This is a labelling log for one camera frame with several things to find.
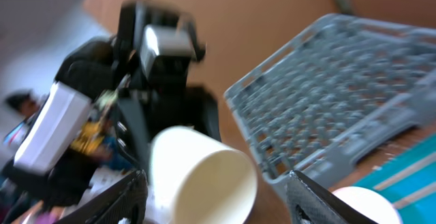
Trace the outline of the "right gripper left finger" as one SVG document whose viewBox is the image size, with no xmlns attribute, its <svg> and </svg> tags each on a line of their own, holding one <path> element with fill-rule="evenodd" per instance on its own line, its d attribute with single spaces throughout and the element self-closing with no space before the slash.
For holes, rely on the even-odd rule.
<svg viewBox="0 0 436 224">
<path fill-rule="evenodd" d="M 58 224 L 142 224 L 148 197 L 146 174 L 98 169 L 79 204 L 67 207 Z"/>
</svg>

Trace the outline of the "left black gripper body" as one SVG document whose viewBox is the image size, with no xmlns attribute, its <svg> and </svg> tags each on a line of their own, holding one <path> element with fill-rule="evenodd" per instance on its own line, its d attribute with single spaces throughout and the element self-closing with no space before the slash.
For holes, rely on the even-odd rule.
<svg viewBox="0 0 436 224">
<path fill-rule="evenodd" d="M 204 86 L 180 86 L 174 90 L 137 87 L 117 91 L 112 124 L 121 155 L 139 170 L 149 171 L 151 142 L 164 129 L 193 127 L 221 141 L 216 97 Z"/>
</svg>

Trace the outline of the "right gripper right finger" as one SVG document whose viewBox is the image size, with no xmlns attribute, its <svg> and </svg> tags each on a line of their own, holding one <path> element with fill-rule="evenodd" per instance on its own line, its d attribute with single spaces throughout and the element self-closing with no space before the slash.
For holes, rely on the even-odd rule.
<svg viewBox="0 0 436 224">
<path fill-rule="evenodd" d="M 286 194 L 293 224 L 375 224 L 297 170 L 289 173 Z"/>
</svg>

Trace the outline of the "white cup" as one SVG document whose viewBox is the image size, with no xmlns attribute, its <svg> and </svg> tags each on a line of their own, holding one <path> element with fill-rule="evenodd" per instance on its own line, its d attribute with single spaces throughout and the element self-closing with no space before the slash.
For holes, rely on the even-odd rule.
<svg viewBox="0 0 436 224">
<path fill-rule="evenodd" d="M 153 138 L 149 183 L 173 224 L 242 224 L 258 191 L 255 166 L 244 152 L 183 126 Z"/>
</svg>

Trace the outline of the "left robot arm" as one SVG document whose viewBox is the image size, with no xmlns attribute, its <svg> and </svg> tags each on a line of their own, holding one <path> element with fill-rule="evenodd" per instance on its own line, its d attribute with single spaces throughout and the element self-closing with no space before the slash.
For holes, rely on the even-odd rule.
<svg viewBox="0 0 436 224">
<path fill-rule="evenodd" d="M 121 152 L 144 172 L 151 141 L 164 129 L 191 125 L 219 139 L 216 99 L 201 86 L 187 85 L 190 63 L 205 54 L 205 45 L 194 37 L 139 42 L 111 37 L 83 44 L 62 63 L 4 175 L 46 209 L 77 204 L 97 164 L 72 142 L 106 91 L 116 94 L 110 115 L 123 141 Z"/>
</svg>

